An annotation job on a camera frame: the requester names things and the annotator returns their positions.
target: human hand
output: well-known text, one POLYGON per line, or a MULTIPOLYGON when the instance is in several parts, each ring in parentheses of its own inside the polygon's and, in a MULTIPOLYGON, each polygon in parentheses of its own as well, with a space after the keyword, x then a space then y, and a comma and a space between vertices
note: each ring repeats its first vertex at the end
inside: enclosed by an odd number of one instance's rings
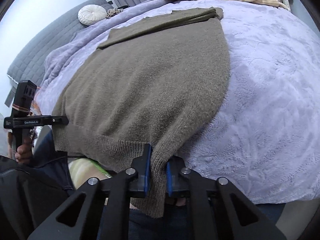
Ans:
MULTIPOLYGON (((8 157, 12 159, 12 155, 15 151, 12 150, 11 144, 12 144, 12 133, 8 133, 8 157)), ((17 153, 15 153, 15 158, 17 160, 17 163, 24 163, 29 164, 30 159, 32 158, 32 144, 31 144, 31 137, 28 136, 23 139, 24 144, 20 145, 17 149, 17 153)))

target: brown sweater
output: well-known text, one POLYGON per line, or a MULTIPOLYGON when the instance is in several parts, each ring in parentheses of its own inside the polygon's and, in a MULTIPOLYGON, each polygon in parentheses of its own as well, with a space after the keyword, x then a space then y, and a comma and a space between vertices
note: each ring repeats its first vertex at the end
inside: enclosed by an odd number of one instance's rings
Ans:
POLYGON ((151 190, 132 200, 151 217, 163 215, 166 162, 225 96, 229 54, 220 18, 220 8, 196 8, 113 29, 53 111, 70 121, 53 127, 56 150, 85 154, 117 172, 151 143, 151 190))

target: black cable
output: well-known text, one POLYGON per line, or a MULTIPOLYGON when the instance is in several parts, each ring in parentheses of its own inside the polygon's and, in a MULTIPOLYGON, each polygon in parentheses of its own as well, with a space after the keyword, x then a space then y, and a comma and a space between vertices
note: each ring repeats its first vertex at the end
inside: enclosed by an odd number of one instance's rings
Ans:
POLYGON ((87 159, 89 159, 87 156, 73 156, 73 155, 70 155, 70 156, 62 156, 62 157, 53 159, 53 160, 51 160, 51 161, 48 161, 48 162, 46 162, 45 164, 43 164, 43 165, 41 165, 41 166, 36 166, 36 167, 33 166, 32 168, 37 168, 37 169, 39 169, 39 168, 42 168, 42 167, 46 166, 46 165, 49 164, 49 163, 52 163, 52 162, 61 160, 61 159, 63 159, 63 158, 87 158, 87 159))

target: triangular cutout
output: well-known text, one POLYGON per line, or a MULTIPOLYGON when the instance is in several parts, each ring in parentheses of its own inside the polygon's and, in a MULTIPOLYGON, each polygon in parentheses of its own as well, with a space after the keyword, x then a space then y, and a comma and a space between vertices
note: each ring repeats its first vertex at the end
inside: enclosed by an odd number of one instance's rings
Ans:
POLYGON ((230 194, 230 198, 241 226, 245 227, 258 222, 258 217, 236 196, 236 194, 230 194))
POLYGON ((85 197, 85 194, 80 194, 73 203, 71 203, 64 212, 57 217, 57 222, 69 227, 74 227, 77 223, 85 197))

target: fluffy lavender blanket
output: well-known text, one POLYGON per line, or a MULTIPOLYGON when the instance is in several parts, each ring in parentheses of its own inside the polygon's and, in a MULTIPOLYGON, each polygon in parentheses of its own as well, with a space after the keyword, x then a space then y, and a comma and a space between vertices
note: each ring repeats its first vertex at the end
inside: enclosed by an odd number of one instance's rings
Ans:
POLYGON ((150 0, 128 8, 47 57, 36 97, 42 114, 51 114, 63 88, 110 28, 212 6, 224 11, 228 94, 214 120, 178 154, 203 176, 229 178, 254 203, 320 197, 320 39, 284 9, 224 0, 150 0))

